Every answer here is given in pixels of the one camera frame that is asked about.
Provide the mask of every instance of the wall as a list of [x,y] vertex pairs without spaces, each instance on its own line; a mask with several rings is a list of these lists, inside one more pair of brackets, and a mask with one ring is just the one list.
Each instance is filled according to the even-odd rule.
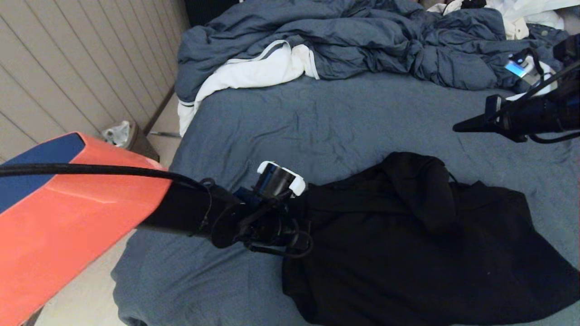
[[0,0],[0,163],[70,131],[145,127],[188,26],[183,0]]

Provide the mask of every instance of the floor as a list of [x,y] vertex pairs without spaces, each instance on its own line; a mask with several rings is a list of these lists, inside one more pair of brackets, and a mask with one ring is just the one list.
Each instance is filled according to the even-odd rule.
[[[179,132],[175,94],[165,108],[152,131]],[[181,140],[156,135],[147,138],[161,156],[161,164],[168,167]],[[117,242],[52,298],[42,310],[36,326],[124,326],[117,317],[118,310],[113,301],[115,282],[110,273],[132,233]]]

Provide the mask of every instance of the trash can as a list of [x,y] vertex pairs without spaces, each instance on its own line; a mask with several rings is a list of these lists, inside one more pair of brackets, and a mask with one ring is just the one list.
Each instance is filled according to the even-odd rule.
[[155,151],[149,140],[147,140],[143,132],[141,132],[139,125],[133,121],[129,121],[129,137],[125,143],[115,144],[114,142],[110,141],[110,137],[107,137],[107,132],[111,132],[111,129],[114,129],[115,127],[118,127],[122,124],[123,122],[116,122],[114,124],[108,125],[105,130],[101,132],[102,139],[108,143],[112,143],[117,147],[124,148],[126,150],[132,151],[133,153],[143,155],[159,162],[159,154],[157,154],[157,151]]

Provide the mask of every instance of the wrinkled blanket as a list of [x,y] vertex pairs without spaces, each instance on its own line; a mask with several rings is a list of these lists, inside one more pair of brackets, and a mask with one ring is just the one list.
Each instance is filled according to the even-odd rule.
[[254,57],[283,39],[314,52],[321,79],[388,71],[460,89],[521,92],[529,85],[503,68],[509,54],[536,48],[542,61],[560,68],[549,46],[566,33],[543,36],[507,41],[502,15],[488,8],[442,16],[409,0],[249,0],[183,34],[175,91],[193,102],[228,59]]

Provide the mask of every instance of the black garment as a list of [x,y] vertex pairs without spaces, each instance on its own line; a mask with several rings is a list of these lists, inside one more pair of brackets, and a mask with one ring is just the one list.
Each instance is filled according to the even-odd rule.
[[291,203],[314,250],[284,293],[321,325],[513,324],[579,299],[578,271],[532,225],[525,196],[449,183],[443,162],[393,153]]

